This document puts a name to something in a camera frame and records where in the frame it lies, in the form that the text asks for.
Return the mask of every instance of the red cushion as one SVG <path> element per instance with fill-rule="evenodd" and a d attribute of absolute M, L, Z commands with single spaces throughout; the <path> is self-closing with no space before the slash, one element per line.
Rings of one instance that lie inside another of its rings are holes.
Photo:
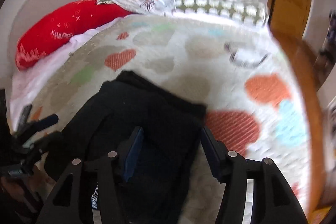
<path fill-rule="evenodd" d="M 16 66 L 32 67 L 39 59 L 67 43 L 73 35 L 95 29 L 117 17 L 132 14 L 116 4 L 96 4 L 97 0 L 68 3 L 43 17 L 18 41 Z"/>

